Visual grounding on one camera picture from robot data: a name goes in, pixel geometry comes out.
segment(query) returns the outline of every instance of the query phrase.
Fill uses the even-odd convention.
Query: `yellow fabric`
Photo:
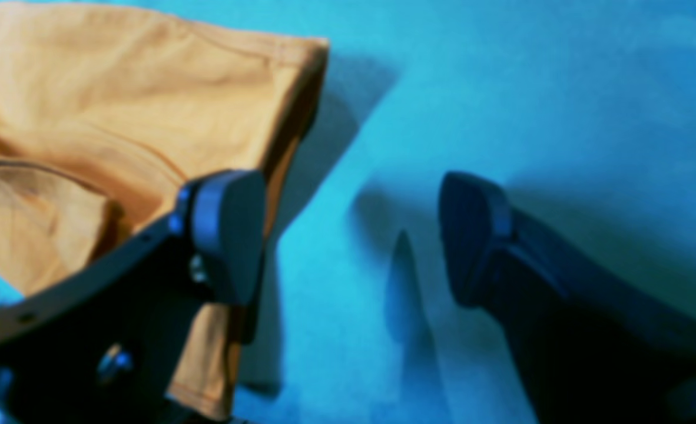
[[[50,287],[228,168],[265,172],[269,231],[326,61],[318,38],[0,3],[0,275],[26,296]],[[213,419],[230,411],[239,321],[205,306],[168,389]]]

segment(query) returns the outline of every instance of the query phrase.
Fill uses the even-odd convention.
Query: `floor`
[[[453,169],[696,317],[696,0],[116,3],[332,41],[238,416],[536,422],[501,330],[447,288]]]

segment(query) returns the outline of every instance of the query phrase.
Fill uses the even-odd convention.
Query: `orange cloth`
[[[264,171],[269,231],[326,62],[319,38],[0,3],[0,275],[25,296],[50,287],[227,168]],[[203,308],[168,388],[213,419],[236,377],[230,316]]]

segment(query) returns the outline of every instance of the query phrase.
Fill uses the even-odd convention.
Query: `blue floor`
[[[448,291],[451,169],[696,316],[696,0],[118,3],[332,41],[237,415],[536,422],[501,330]]]

